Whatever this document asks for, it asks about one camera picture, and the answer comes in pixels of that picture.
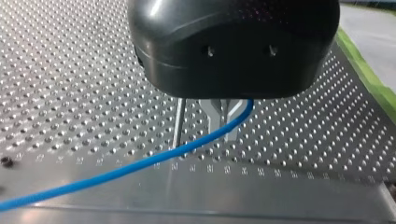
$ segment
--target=floor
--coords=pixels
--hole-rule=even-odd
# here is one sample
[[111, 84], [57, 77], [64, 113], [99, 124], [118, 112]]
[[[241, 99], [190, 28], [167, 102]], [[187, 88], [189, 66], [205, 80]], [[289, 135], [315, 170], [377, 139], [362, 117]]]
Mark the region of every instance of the floor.
[[341, 6], [340, 26], [383, 84], [396, 91], [396, 16]]

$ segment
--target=perforated steel plate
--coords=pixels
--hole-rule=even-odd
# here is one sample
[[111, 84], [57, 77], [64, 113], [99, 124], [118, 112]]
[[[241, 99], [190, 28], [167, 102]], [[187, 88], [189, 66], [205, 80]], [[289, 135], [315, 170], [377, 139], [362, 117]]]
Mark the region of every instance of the perforated steel plate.
[[[0, 156], [15, 161], [0, 169], [0, 200], [172, 145], [177, 100], [154, 89], [138, 66], [123, 1], [4, 0], [0, 42]], [[196, 101], [188, 101], [182, 133], [184, 142], [207, 134]], [[383, 185], [355, 183], [395, 179], [395, 134], [334, 45], [307, 92], [256, 101], [238, 141], [220, 139], [1, 217], [5, 223], [130, 223], [131, 214], [144, 223], [395, 220]]]

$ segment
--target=metal rod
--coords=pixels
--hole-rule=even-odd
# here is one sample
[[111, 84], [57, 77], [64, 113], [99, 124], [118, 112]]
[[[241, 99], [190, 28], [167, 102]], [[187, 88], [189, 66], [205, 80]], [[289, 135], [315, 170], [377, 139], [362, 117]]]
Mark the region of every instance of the metal rod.
[[186, 99], [179, 98], [177, 101], [177, 113], [176, 113], [176, 121], [175, 121], [173, 148], [180, 146], [181, 129], [183, 128], [185, 109], [186, 109]]

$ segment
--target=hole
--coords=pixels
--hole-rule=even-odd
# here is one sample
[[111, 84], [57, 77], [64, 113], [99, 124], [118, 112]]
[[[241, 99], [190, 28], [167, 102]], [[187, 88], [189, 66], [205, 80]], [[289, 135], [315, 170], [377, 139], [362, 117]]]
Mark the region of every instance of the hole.
[[277, 55], [277, 47], [273, 45], [268, 45], [262, 50], [262, 53], [269, 57], [275, 57]]
[[215, 56], [215, 50], [209, 45], [205, 45], [202, 47], [202, 53], [208, 58], [212, 58], [213, 56]]

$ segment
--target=robot end effector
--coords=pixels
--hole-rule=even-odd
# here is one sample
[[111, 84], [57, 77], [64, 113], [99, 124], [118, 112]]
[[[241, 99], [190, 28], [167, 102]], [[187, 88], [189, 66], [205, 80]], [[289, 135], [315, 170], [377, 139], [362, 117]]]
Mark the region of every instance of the robot end effector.
[[246, 101], [234, 99], [307, 89], [340, 8], [337, 0], [129, 0], [128, 17], [148, 80], [172, 96], [200, 99], [211, 131], [222, 114], [227, 121], [243, 110]]

